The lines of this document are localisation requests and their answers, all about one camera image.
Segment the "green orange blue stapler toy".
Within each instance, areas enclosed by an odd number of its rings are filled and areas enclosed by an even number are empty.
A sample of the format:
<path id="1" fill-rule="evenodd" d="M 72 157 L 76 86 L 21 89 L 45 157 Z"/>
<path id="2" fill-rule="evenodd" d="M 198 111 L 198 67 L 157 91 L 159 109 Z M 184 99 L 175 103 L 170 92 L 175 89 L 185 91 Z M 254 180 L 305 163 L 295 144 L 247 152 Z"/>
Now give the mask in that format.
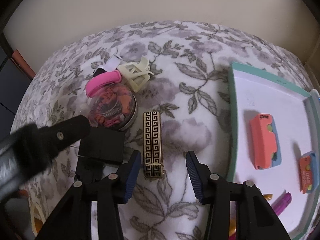
<path id="1" fill-rule="evenodd" d="M 274 118 L 259 113 L 250 122 L 256 170 L 265 170 L 281 164 L 281 149 Z"/>

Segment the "black gold patterned box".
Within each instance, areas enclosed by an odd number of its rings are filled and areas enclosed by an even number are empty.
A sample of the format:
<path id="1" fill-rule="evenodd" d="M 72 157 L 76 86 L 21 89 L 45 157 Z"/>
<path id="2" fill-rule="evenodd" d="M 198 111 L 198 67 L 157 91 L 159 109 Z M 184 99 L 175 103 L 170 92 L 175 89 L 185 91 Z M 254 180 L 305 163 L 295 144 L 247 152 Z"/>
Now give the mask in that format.
<path id="1" fill-rule="evenodd" d="M 145 178 L 163 178 L 161 114 L 159 111 L 143 113 L 143 161 Z"/>

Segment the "pink silicone band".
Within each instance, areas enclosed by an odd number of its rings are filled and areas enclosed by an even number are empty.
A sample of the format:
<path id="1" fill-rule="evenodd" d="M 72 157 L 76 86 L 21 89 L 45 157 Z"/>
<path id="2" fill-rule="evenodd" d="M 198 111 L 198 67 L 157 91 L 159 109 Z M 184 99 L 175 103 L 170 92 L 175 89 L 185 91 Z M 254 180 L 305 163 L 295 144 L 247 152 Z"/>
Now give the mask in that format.
<path id="1" fill-rule="evenodd" d="M 97 91 L 103 88 L 105 85 L 120 83 L 121 81 L 122 76 L 118 70 L 101 73 L 88 81 L 85 87 L 86 95 L 87 97 L 92 98 Z"/>

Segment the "purple marker pen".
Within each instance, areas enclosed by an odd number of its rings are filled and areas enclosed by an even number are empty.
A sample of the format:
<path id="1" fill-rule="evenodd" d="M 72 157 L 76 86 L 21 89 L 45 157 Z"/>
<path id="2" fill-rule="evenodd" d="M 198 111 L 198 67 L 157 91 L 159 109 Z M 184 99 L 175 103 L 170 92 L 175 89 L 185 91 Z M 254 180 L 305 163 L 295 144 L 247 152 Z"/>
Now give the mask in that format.
<path id="1" fill-rule="evenodd" d="M 279 216 L 292 202 L 292 196 L 290 192 L 284 193 L 278 200 L 272 204 L 274 213 Z"/>

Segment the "teal white shallow box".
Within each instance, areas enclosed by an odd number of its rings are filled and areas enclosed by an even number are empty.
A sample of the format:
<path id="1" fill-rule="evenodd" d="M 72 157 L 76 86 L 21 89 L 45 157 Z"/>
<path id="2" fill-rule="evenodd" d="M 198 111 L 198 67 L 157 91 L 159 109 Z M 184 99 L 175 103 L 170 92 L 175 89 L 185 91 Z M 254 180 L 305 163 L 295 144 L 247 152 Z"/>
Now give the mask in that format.
<path id="1" fill-rule="evenodd" d="M 306 239 L 319 219 L 319 93 L 245 64 L 228 73 L 232 153 L 227 179 L 250 180 L 276 204 L 291 239 Z"/>

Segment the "small orange blue eraser case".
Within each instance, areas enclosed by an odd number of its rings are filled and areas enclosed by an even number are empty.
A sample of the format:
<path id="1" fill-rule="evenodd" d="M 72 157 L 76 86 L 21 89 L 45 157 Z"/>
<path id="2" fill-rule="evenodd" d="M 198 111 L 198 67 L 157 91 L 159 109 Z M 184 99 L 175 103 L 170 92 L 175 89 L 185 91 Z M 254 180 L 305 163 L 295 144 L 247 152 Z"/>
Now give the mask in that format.
<path id="1" fill-rule="evenodd" d="M 303 194 L 310 194 L 318 186 L 318 166 L 315 152 L 311 151 L 299 159 L 300 190 Z"/>

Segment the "white power strip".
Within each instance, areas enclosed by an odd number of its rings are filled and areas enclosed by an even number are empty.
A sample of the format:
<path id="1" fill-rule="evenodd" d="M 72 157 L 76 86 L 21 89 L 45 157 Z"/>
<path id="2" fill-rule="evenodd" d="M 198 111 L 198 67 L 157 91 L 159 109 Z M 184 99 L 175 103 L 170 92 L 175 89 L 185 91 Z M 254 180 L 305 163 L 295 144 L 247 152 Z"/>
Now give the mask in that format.
<path id="1" fill-rule="evenodd" d="M 312 90 L 310 91 L 310 94 L 311 94 L 312 99 L 313 99 L 313 101 L 314 101 L 314 103 L 315 103 L 315 107 L 316 107 L 317 111 L 319 112 L 319 111 L 320 111 L 320 97 L 319 97 L 319 92 L 318 92 L 318 90 L 316 90 L 316 89 L 312 89 Z"/>

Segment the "cream hair claw clip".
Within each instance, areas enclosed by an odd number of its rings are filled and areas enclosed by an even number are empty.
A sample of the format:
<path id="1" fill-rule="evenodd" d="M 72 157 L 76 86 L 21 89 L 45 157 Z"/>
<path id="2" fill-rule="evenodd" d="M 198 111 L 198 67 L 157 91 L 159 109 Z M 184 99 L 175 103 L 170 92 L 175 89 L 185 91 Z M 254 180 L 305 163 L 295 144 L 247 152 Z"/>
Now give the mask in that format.
<path id="1" fill-rule="evenodd" d="M 141 57 L 140 63 L 121 64 L 117 70 L 134 93 L 138 93 L 149 81 L 151 75 L 154 75 L 146 57 Z"/>

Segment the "floral grey white blanket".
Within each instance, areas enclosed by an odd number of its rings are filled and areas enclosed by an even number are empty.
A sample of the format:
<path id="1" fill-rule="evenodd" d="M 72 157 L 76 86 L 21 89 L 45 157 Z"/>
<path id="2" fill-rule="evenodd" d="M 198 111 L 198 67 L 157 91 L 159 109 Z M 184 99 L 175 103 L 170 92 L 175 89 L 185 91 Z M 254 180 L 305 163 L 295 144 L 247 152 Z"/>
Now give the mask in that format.
<path id="1" fill-rule="evenodd" d="M 125 154 L 143 147 L 142 116 L 161 113 L 163 179 L 140 175 L 132 198 L 119 206 L 125 239 L 202 239 L 208 208 L 196 199 L 185 166 L 193 150 L 225 174 L 231 122 L 228 70 L 233 62 L 313 88 L 300 59 L 243 31 L 189 21 L 142 22 L 86 36 L 55 51 L 29 85 L 12 129 L 51 126 L 81 112 L 85 85 L 112 55 L 150 62 L 151 79 L 136 95 L 138 113 L 125 134 Z"/>

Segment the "white smartwatch black screen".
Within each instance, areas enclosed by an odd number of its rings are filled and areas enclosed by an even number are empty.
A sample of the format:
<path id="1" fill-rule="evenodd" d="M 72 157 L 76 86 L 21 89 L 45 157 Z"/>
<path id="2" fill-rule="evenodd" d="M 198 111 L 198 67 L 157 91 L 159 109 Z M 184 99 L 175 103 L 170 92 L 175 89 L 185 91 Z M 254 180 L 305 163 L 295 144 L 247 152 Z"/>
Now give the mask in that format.
<path id="1" fill-rule="evenodd" d="M 123 59 L 122 59 L 120 56 L 118 56 L 118 55 L 116 55 L 116 54 L 112 55 L 112 56 L 106 61 L 106 63 L 105 63 L 104 65 L 100 66 L 100 67 L 94 72 L 93 77 L 96 77 L 96 76 L 98 76 L 98 75 L 100 75 L 100 74 L 103 74 L 103 73 L 105 73 L 105 72 L 112 72 L 112 71 L 116 70 L 116 68 L 120 65 L 120 63 L 121 63 L 122 60 L 123 60 Z"/>

